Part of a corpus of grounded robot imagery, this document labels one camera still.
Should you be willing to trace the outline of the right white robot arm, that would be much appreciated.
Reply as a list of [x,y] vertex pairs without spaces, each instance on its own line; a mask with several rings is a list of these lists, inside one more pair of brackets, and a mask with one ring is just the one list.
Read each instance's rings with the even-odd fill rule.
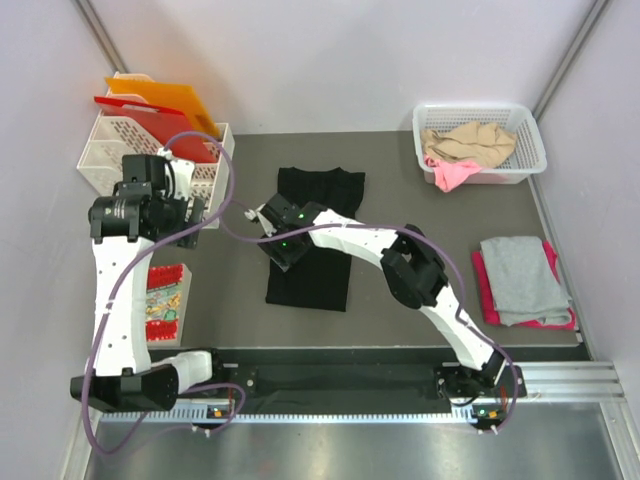
[[476,399],[501,387],[520,386],[518,370],[464,311],[442,255],[417,227],[367,225],[315,202],[300,208],[279,194],[259,206],[252,221],[264,230],[261,248],[283,271],[313,247],[350,255],[381,270],[392,297],[427,317],[454,350],[456,365],[434,369],[443,396]]

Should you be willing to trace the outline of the black t-shirt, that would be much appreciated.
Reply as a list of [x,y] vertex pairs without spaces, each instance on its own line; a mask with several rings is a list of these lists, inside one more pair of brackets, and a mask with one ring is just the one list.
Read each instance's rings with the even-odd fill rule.
[[[324,205],[354,218],[365,188],[363,172],[341,168],[304,171],[281,168],[277,192],[303,207],[308,202]],[[344,312],[347,307],[351,257],[336,250],[312,248],[288,271],[270,265],[265,301],[272,305]]]

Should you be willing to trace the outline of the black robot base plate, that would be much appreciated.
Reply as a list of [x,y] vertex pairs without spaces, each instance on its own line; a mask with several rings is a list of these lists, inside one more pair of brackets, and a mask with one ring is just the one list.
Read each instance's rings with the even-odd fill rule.
[[446,347],[225,348],[216,382],[247,395],[244,413],[444,413],[471,387]]

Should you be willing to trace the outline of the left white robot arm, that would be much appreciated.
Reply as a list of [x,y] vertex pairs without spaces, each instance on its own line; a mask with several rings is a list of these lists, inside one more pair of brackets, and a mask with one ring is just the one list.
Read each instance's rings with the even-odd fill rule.
[[71,379],[70,395],[103,413],[172,409],[191,386],[205,396],[226,387],[225,370],[207,351],[153,363],[147,346],[147,282],[150,247],[166,239],[193,248],[197,233],[176,233],[199,224],[204,202],[192,198],[192,161],[148,154],[122,158],[122,179],[88,212],[96,266],[93,358]]

